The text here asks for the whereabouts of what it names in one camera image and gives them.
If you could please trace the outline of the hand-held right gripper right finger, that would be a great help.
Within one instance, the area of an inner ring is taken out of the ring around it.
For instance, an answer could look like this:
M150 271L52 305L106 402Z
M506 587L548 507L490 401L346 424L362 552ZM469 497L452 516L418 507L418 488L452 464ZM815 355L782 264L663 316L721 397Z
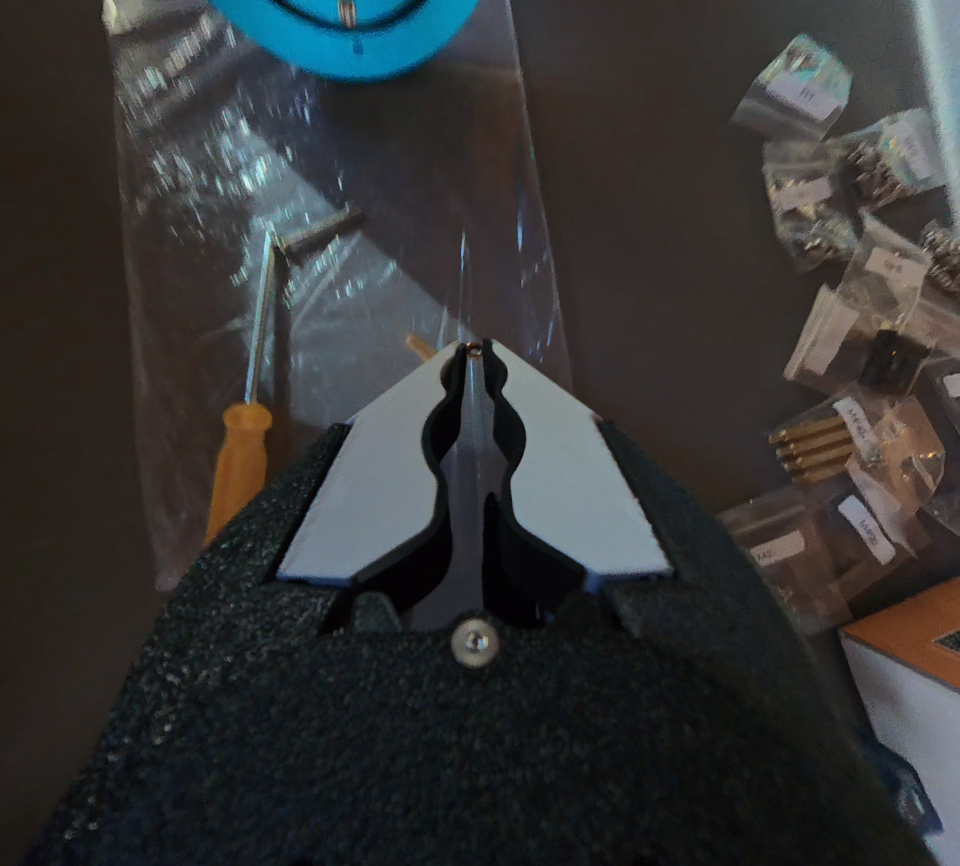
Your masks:
M673 565L594 411L503 344L482 359L507 461L502 561L511 582L632 582Z

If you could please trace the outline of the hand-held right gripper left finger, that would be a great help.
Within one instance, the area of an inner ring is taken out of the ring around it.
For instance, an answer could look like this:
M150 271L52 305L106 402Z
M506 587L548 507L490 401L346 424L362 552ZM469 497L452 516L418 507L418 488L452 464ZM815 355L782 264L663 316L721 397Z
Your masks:
M277 577L333 588L435 588L452 557L441 460L456 442L467 350L450 344L348 425Z

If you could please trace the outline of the long metal bolt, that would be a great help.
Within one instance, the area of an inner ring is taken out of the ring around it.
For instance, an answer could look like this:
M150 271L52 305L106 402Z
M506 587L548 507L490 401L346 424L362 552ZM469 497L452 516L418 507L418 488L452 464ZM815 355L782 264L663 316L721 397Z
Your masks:
M287 259L297 259L306 255L309 250L318 248L322 240L328 240L342 227L355 222L361 215L361 209L353 205L346 205L298 232L276 236L273 239L273 247L281 256Z

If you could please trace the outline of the clear plastic bag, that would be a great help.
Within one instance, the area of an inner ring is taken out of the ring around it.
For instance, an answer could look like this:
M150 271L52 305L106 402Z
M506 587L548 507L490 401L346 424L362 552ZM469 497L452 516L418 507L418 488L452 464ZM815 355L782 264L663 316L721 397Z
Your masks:
M570 384L511 0L481 0L404 77L344 84L207 0L102 0L146 538L158 592L206 536L223 413L243 399L263 240L277 257L259 392L268 481L434 348L493 338Z

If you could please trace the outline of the pile of small screw bags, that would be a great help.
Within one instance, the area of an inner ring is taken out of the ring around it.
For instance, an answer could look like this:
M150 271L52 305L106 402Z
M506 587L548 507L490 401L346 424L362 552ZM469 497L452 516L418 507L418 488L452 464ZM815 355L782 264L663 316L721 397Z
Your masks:
M853 74L807 34L756 76L731 121L764 140L774 235L800 272L837 265L783 371L822 401L772 429L787 486L721 515L798 629L918 557L921 516L958 535L958 230L917 238L880 212L947 187L925 107L832 136Z

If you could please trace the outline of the orange cardboard box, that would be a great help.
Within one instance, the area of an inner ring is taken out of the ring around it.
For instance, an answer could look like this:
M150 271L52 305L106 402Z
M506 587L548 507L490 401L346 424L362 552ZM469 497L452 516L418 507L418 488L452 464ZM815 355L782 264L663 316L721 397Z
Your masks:
M954 578L841 630L873 733L914 767L945 820L959 800L958 628Z

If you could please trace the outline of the orange handled screwdriver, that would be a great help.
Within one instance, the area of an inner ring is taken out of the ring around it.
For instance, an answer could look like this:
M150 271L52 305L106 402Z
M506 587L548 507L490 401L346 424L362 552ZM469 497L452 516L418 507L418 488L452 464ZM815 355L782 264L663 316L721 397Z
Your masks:
M204 545L210 545L234 516L246 507L266 481L267 433L273 425L269 408L259 400L268 320L273 307L277 240L267 231L246 366L244 398L222 415L223 442L215 464Z

